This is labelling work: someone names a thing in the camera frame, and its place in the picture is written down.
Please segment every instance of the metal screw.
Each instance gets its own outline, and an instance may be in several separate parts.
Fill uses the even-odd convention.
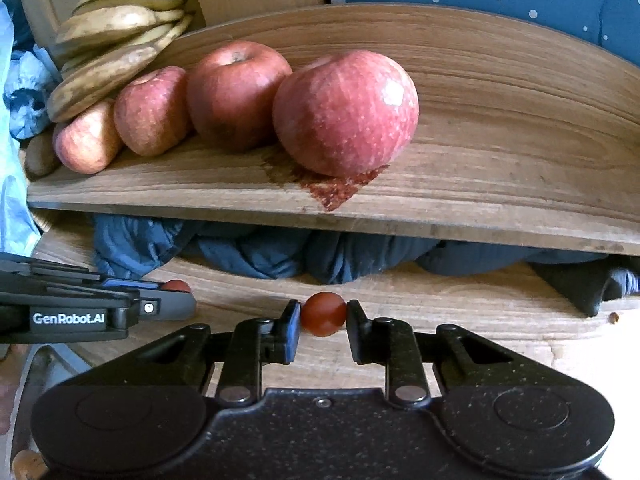
[[[419,402],[427,396],[427,392],[420,386],[409,384],[396,388],[396,397],[402,402]]]
[[[331,399],[326,399],[324,397],[318,397],[316,399],[316,406],[318,408],[330,408],[331,407]]]
[[[251,397],[251,392],[244,386],[227,386],[220,392],[220,399],[231,404],[245,402]]]

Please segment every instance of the wet stain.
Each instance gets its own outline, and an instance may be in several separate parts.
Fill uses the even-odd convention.
[[[325,211],[330,212],[347,202],[385,171],[388,165],[353,177],[337,178],[306,170],[297,164],[287,152],[277,148],[264,159],[262,167],[269,179],[277,186],[299,184],[302,189],[308,190],[309,194],[322,204]]]

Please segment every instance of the red cherry tomato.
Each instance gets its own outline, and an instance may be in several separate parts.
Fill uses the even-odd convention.
[[[174,290],[175,292],[191,293],[191,287],[183,280],[169,280],[160,285],[160,290]]]
[[[334,292],[318,292],[300,311],[300,325],[317,337],[335,334],[347,319],[347,304]]]

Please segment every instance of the wooden table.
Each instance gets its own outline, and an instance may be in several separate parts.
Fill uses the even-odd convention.
[[[394,58],[420,96],[413,142],[363,185],[301,172],[278,148],[192,138],[91,177],[61,168],[29,186],[31,205],[640,254],[640,69],[613,54],[481,12],[322,6],[188,34],[150,69],[190,68],[234,38],[294,68],[346,48]]]
[[[91,266],[91,228],[68,214],[64,222],[42,237],[34,256]],[[232,330],[249,317],[278,316],[288,299],[304,300],[319,290],[333,290],[346,299],[360,300],[369,317],[397,317],[423,332],[432,332],[444,322],[460,324],[604,394],[617,420],[602,469],[614,480],[637,480],[634,453],[640,410],[633,370],[637,367],[634,356],[638,355],[640,298],[607,302],[597,317],[587,319],[524,264],[468,278],[434,276],[409,264],[341,286],[319,286],[307,276],[254,280],[208,269],[201,262],[174,258],[149,278],[187,281],[198,300],[194,321],[209,323],[216,332]],[[609,321],[613,312],[620,316],[616,324]],[[126,340],[78,344],[74,349],[92,364],[100,364],[185,324],[147,322],[133,327]],[[430,387],[437,392],[429,365],[426,370]],[[344,330],[329,338],[303,333],[293,364],[264,367],[264,386],[349,388],[383,384],[382,367],[352,362]]]

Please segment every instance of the red apple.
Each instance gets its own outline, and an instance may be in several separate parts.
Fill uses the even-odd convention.
[[[156,156],[170,150],[191,131],[186,70],[167,66],[133,80],[118,95],[113,119],[132,152]]]
[[[53,130],[56,155],[62,164],[76,173],[102,171],[122,146],[113,123],[113,99],[97,102],[71,123],[58,123]]]
[[[367,50],[326,56],[287,77],[273,102],[283,147],[308,170],[355,176],[392,161],[418,124],[414,82]]]
[[[275,142],[273,98],[291,74],[286,59],[253,41],[211,52],[189,74],[187,102],[197,133],[209,145],[245,152]]]

